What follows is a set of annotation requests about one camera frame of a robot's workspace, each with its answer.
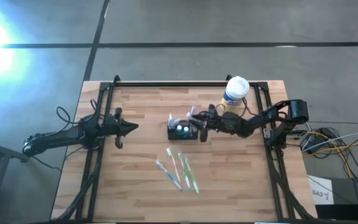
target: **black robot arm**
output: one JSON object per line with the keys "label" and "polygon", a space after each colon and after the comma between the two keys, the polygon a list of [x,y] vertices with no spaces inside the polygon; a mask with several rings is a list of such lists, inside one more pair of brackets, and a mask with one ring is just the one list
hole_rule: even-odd
{"label": "black robot arm", "polygon": [[99,146],[98,141],[101,137],[110,135],[116,136],[116,146],[120,149],[121,136],[126,136],[138,127],[137,124],[122,119],[121,113],[122,109],[117,108],[115,114],[107,115],[102,124],[99,124],[96,114],[91,114],[81,118],[76,125],[67,130],[33,134],[24,141],[23,154],[35,156],[47,149],[74,144],[81,144],[85,149],[94,149]]}
{"label": "black robot arm", "polygon": [[[279,111],[286,106],[288,111],[283,113],[286,114],[283,118],[280,116],[282,112]],[[253,134],[255,129],[273,121],[281,121],[278,128],[270,131],[271,143],[280,148],[285,148],[285,138],[297,124],[304,124],[309,120],[307,104],[303,100],[281,101],[248,120],[232,112],[224,112],[220,116],[214,105],[209,105],[208,111],[193,114],[192,117],[194,119],[190,122],[201,131],[201,141],[206,141],[209,129],[246,138]]]}

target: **white lid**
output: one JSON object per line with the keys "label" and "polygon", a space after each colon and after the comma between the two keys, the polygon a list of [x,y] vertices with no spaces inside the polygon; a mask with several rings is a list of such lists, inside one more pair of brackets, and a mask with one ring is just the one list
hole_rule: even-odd
{"label": "white lid", "polygon": [[249,83],[245,78],[239,76],[233,77],[227,83],[226,91],[234,98],[243,98],[249,91]]}

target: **wooden tabletop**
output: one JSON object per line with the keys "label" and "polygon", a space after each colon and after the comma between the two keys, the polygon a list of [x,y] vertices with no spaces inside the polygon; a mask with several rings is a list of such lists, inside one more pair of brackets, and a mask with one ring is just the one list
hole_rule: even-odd
{"label": "wooden tabletop", "polygon": [[[273,104],[287,99],[283,81],[267,82]],[[99,84],[84,82],[76,120],[93,113],[89,101],[97,99]],[[121,107],[123,118],[139,127],[122,139],[123,149],[115,147],[114,137],[106,139],[93,221],[277,221],[260,129],[244,139],[214,131],[209,132],[207,142],[170,142],[167,139],[169,113],[174,118],[185,118],[191,106],[201,111],[210,103],[219,104],[223,92],[224,87],[114,88],[111,111]],[[250,110],[256,113],[253,89],[247,95],[247,102]],[[156,159],[176,176],[166,152],[168,147],[175,155],[179,171],[177,153],[182,152],[189,158],[200,194],[193,189],[180,192],[157,168]],[[76,148],[78,146],[70,146],[67,153]],[[52,218],[62,214],[78,193],[85,157],[86,151],[80,150],[65,161]],[[285,149],[284,161],[291,191],[307,211],[316,216],[299,148]],[[90,191],[85,200],[84,216],[88,211],[89,194]]]}

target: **gray floor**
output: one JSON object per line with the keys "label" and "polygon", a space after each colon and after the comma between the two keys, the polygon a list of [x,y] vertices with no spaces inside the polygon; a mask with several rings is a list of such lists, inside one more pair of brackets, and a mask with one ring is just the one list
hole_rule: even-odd
{"label": "gray floor", "polygon": [[[0,0],[4,43],[91,43],[103,0]],[[358,41],[353,0],[112,0],[101,42]],[[0,145],[20,151],[34,132],[60,128],[56,106],[74,115],[90,49],[0,50]],[[101,49],[91,80],[284,80],[310,120],[358,122],[358,47]],[[314,128],[327,124],[313,123]],[[341,134],[358,125],[330,125]],[[346,139],[350,143],[355,139]],[[39,157],[62,166],[64,149]],[[358,160],[358,148],[354,149]],[[346,177],[336,156],[305,159],[309,174]],[[12,161],[0,193],[0,223],[48,220],[59,173]]]}

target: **white cable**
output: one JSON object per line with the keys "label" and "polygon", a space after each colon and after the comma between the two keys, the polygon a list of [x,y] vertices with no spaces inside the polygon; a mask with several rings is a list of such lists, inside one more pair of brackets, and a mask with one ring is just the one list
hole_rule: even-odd
{"label": "white cable", "polygon": [[308,150],[310,150],[310,149],[312,149],[312,148],[315,148],[315,147],[317,147],[317,146],[326,144],[327,142],[332,142],[332,141],[335,141],[335,140],[337,140],[337,139],[342,139],[342,138],[346,138],[346,137],[353,136],[353,135],[357,135],[357,134],[358,134],[358,133],[347,134],[347,135],[345,135],[345,136],[341,136],[341,137],[338,137],[338,138],[330,139],[330,140],[327,140],[327,141],[325,141],[325,142],[319,143],[319,144],[317,144],[317,145],[311,146],[311,147],[309,147],[309,148],[307,148],[307,149],[304,149],[304,150],[302,150],[302,152],[305,152],[305,151],[308,151]]}
{"label": "white cable", "polygon": [[[305,123],[305,125],[308,127],[308,129],[309,129],[309,132],[310,131],[313,131],[312,129],[311,129],[311,126],[309,125],[309,123]],[[308,145],[308,143],[310,142],[310,139],[311,139],[311,134],[309,135],[309,138],[308,138],[308,140],[307,140],[307,142],[306,142],[306,144],[305,145],[303,145],[303,147],[302,147],[302,150],[304,150],[305,149],[305,147]]]}

